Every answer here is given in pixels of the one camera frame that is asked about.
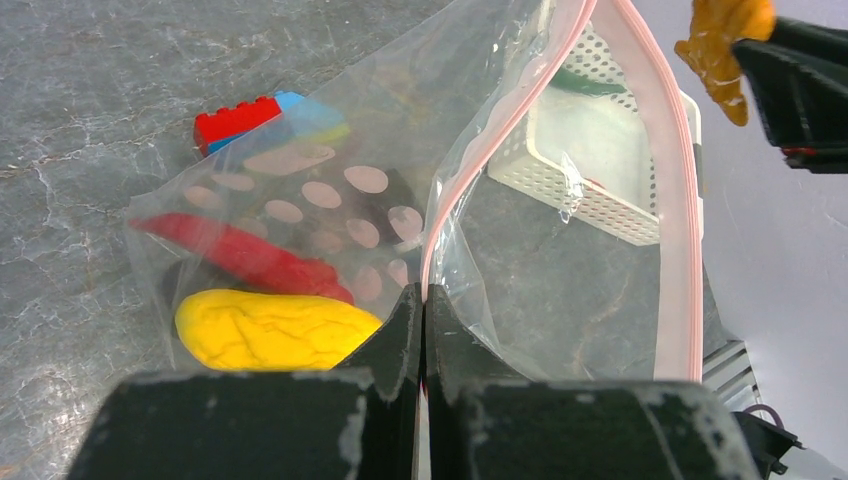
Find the orange yellow fruit toy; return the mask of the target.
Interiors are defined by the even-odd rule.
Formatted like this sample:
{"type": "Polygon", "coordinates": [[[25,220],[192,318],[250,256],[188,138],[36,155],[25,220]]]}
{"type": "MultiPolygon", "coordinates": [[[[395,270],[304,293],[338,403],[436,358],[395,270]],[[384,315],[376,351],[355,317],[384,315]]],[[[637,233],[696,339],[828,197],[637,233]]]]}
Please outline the orange yellow fruit toy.
{"type": "Polygon", "coordinates": [[[689,36],[674,46],[710,99],[736,126],[745,126],[749,115],[732,46],[745,39],[768,40],[776,21],[771,0],[694,0],[689,36]]]}

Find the red chili pepper toy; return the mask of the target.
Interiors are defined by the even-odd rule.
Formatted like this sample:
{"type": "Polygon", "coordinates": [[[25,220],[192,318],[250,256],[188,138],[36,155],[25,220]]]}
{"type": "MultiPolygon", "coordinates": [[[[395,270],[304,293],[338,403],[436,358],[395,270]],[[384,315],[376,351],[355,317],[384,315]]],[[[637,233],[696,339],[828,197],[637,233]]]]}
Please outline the red chili pepper toy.
{"type": "Polygon", "coordinates": [[[303,258],[219,220],[188,213],[132,219],[129,225],[156,235],[239,278],[278,294],[313,295],[354,303],[336,269],[316,258],[303,258]]]}

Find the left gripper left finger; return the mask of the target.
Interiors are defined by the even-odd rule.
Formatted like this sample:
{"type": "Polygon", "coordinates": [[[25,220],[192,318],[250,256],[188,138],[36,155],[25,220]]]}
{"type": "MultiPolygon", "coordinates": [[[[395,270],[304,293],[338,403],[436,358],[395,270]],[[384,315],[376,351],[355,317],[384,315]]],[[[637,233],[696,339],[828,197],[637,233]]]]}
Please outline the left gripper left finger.
{"type": "Polygon", "coordinates": [[[92,422],[72,479],[407,479],[418,400],[421,288],[339,367],[148,372],[92,422]]]}

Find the clear polka dot zip bag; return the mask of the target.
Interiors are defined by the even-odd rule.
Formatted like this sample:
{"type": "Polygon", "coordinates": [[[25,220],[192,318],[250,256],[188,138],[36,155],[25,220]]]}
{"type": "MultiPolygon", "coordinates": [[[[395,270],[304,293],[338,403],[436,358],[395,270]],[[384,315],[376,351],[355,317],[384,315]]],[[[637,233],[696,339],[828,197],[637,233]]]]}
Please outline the clear polka dot zip bag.
{"type": "Polygon", "coordinates": [[[629,1],[455,1],[126,212],[179,369],[323,369],[402,292],[539,380],[702,376],[698,113],[629,1]]]}

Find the yellow corn toy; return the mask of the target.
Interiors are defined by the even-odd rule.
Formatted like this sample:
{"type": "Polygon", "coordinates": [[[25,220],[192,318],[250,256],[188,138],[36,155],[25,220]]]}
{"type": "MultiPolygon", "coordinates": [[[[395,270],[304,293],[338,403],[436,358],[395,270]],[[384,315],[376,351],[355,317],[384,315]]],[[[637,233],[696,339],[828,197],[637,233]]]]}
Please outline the yellow corn toy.
{"type": "Polygon", "coordinates": [[[382,326],[339,300],[232,289],[186,297],[174,323],[188,352],[221,371],[329,370],[382,326]]]}

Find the green chili pepper toy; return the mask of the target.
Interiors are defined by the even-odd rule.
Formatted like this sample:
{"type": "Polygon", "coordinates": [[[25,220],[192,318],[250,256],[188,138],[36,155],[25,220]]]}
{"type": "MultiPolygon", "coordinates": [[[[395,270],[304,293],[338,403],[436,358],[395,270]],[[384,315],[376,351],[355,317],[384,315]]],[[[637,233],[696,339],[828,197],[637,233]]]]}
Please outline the green chili pepper toy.
{"type": "Polygon", "coordinates": [[[557,71],[552,77],[549,86],[561,91],[592,97],[618,95],[626,92],[626,88],[621,85],[593,81],[564,68],[560,68],[557,71]]]}

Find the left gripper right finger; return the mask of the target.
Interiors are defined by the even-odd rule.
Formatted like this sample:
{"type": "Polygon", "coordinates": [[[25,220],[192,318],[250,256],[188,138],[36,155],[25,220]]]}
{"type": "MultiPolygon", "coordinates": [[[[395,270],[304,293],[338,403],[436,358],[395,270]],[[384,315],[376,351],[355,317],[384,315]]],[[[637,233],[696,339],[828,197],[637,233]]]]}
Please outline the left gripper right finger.
{"type": "Polygon", "coordinates": [[[752,479],[740,427],[686,382],[532,381],[458,319],[444,288],[424,305],[436,479],[752,479]]]}

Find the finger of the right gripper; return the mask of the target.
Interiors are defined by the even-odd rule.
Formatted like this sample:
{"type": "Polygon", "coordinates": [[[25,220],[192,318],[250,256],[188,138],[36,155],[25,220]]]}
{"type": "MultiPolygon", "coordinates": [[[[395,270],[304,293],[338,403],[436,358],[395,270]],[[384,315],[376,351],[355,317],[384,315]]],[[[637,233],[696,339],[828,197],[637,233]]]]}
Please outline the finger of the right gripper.
{"type": "Polygon", "coordinates": [[[845,174],[847,31],[780,17],[768,40],[740,40],[732,53],[787,166],[845,174]]]}

